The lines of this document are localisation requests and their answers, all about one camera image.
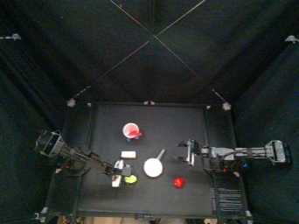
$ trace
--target metal rod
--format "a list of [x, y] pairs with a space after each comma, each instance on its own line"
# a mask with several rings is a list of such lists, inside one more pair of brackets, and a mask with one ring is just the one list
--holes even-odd
[[131, 17], [131, 19], [145, 28], [145, 30], [147, 30], [142, 23], [129, 14], [129, 12], [117, 4], [117, 2], [113, 0], [110, 0], [110, 2]]
[[[175, 52], [173, 51], [173, 49], [166, 45], [166, 43], [157, 37], [154, 36], [155, 39], [161, 42], [161, 44], [166, 47], [166, 49], [173, 53], [173, 55], [175, 56], [175, 58], [185, 64], [185, 66], [191, 70], [193, 74], [201, 78], [201, 81], [205, 81], [203, 78], [197, 74], [197, 72], [191, 69], [191, 67], [189, 66], [189, 64], [183, 61], [183, 59], [175, 54]], [[221, 94], [217, 92], [217, 90], [210, 87], [211, 91], [214, 92], [214, 94], [223, 100], [223, 102], [227, 102], [227, 100], [221, 96]]]
[[85, 87], [78, 94], [75, 94], [71, 99], [75, 99], [77, 97], [79, 97], [82, 95], [82, 93], [85, 93], [99, 81], [101, 79], [110, 74], [115, 68], [150, 43], [150, 41], [147, 41], [142, 46], [139, 46], [109, 70], [107, 72], [105, 72], [101, 77], [93, 82], [93, 84], [90, 84], [87, 87]]
[[159, 37], [205, 2], [201, 1], [155, 36]]
[[162, 160], [163, 155], [165, 155], [165, 149], [161, 151], [159, 156], [158, 156], [158, 158], [157, 158], [157, 159]]

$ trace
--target black enclosure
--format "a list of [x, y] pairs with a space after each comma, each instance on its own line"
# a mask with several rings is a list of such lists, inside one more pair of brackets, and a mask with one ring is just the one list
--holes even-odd
[[[109, 180], [94, 171], [79, 181], [54, 178], [47, 157], [34, 152], [35, 141], [39, 130], [63, 130], [71, 144], [86, 144], [118, 159], [127, 146], [118, 125], [141, 113], [138, 122], [147, 131], [134, 144], [142, 160], [191, 135], [219, 147], [263, 146], [275, 139], [290, 143], [293, 164], [273, 167], [254, 161], [241, 182], [257, 223], [298, 223], [298, 0], [4, 0], [0, 21], [0, 222], [39, 223], [34, 213], [55, 201], [55, 215], [93, 215], [106, 209], [103, 214], [115, 214], [97, 196], [83, 200], [93, 192], [106, 197], [90, 184]], [[286, 41], [290, 36], [294, 43]], [[133, 111], [99, 109], [113, 104]], [[233, 116], [233, 121], [218, 120], [221, 115]], [[151, 132], [153, 125], [162, 135]], [[193, 179], [198, 174], [187, 164], [174, 166], [170, 150], [166, 167], [178, 172], [185, 167]], [[162, 176], [163, 186], [170, 179]], [[197, 184], [207, 190], [206, 180], [203, 175]], [[198, 192], [194, 185], [186, 188], [210, 203], [210, 192]], [[201, 215], [191, 206], [202, 203], [194, 201], [185, 211], [169, 207], [161, 215], [215, 215], [210, 205]], [[130, 209], [134, 203], [118, 214], [131, 215]], [[138, 209], [142, 213], [150, 208]]]

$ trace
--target green object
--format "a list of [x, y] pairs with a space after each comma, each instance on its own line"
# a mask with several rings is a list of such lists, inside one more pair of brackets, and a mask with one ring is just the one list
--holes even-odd
[[134, 184], [137, 182], [137, 176], [135, 175], [131, 175], [130, 177], [126, 177], [125, 178], [125, 181], [129, 183], [129, 184]]

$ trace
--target wire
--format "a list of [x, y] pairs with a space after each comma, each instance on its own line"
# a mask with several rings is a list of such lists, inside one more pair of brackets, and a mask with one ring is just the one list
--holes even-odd
[[262, 157], [262, 158], [265, 158], [265, 159], [267, 159], [273, 163], [273, 165], [277, 165], [277, 161], [271, 157], [263, 156], [263, 155], [257, 154], [257, 153], [253, 153], [253, 154], [259, 156], [259, 157]]

